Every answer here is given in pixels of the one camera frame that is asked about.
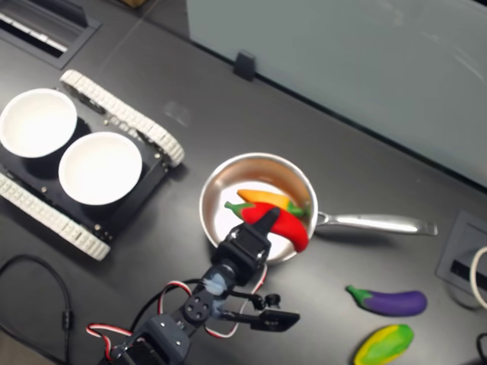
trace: black table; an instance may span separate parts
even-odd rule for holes
[[[313,183],[324,211],[420,217],[436,221],[440,234],[322,231],[304,254],[271,268],[262,289],[280,293],[285,309],[301,313],[292,330],[268,334],[242,327],[230,340],[201,332],[194,337],[188,364],[346,363],[368,334],[398,321],[415,330],[398,365],[475,364],[474,341],[485,331],[487,314],[456,304],[434,272],[459,210],[487,219],[487,197],[267,84],[233,76],[230,66],[154,21],[141,20],[148,9],[132,13],[109,0],[89,2],[88,13],[103,26],[68,67],[159,121],[185,147],[184,166],[171,173],[101,263],[0,200],[0,261],[35,253],[68,282],[77,315],[75,365],[96,363],[103,356],[101,341],[84,332],[86,323],[128,326],[164,283],[204,272],[211,250],[199,223],[200,190],[217,165],[249,151],[296,163]],[[57,85],[61,74],[0,43],[0,107],[24,90]],[[164,106],[169,102],[190,118],[186,114],[179,123],[167,117]],[[80,111],[81,117],[86,113]],[[408,319],[376,316],[356,307],[344,290],[347,284],[423,290],[429,308]],[[13,269],[0,283],[0,321],[60,356],[62,301],[57,290],[39,268],[26,264]],[[174,294],[168,309],[182,299]]]

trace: yellow green vegetable toy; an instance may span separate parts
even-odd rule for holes
[[[383,365],[401,356],[414,333],[408,325],[389,325],[376,331],[360,347],[354,365]]]
[[[293,214],[296,217],[302,217],[304,214],[303,209],[297,207],[291,202],[291,200],[283,194],[275,194],[273,192],[263,192],[262,190],[247,190],[240,189],[237,191],[244,201],[249,203],[269,203],[280,207],[285,211]]]

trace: green eggplant stem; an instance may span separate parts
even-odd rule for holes
[[[359,306],[365,306],[364,300],[372,298],[372,294],[367,290],[357,289],[353,285],[349,285],[346,290],[354,297]]]

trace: red chili pepper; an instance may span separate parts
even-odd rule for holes
[[[241,220],[248,224],[256,223],[265,213],[276,208],[275,205],[260,202],[243,204],[226,202],[225,207],[231,209]],[[303,224],[291,213],[281,208],[279,210],[281,211],[279,218],[272,226],[271,232],[290,240],[296,252],[304,251],[307,247],[308,238]]]

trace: toy eggplant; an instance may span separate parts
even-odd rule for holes
[[[414,332],[408,325],[389,325],[376,331],[360,347],[354,365],[383,365],[401,356],[411,344]]]
[[[357,289],[352,285],[349,285],[346,290],[361,308],[383,316],[417,316],[428,306],[428,300],[421,291],[386,294]]]
[[[268,203],[225,203],[225,207],[231,209],[235,215],[248,224],[256,223],[265,213],[275,208]],[[271,232],[290,240],[296,252],[304,251],[308,244],[307,232],[303,224],[291,213],[280,208],[279,218],[272,226]]]
[[[248,189],[239,189],[237,191],[237,194],[244,201],[249,203],[269,203],[288,211],[295,217],[302,217],[304,215],[303,209],[294,205],[293,202],[291,202],[291,199],[283,194],[275,194],[273,192],[263,192],[261,190]]]

